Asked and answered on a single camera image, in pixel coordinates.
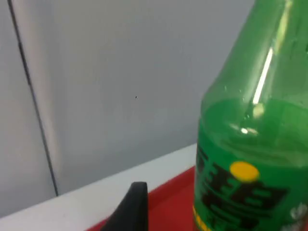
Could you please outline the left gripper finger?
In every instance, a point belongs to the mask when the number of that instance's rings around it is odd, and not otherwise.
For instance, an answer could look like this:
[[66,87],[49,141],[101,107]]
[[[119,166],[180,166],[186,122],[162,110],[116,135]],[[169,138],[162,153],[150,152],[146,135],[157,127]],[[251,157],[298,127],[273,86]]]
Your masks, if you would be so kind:
[[148,187],[133,182],[102,231],[148,231]]

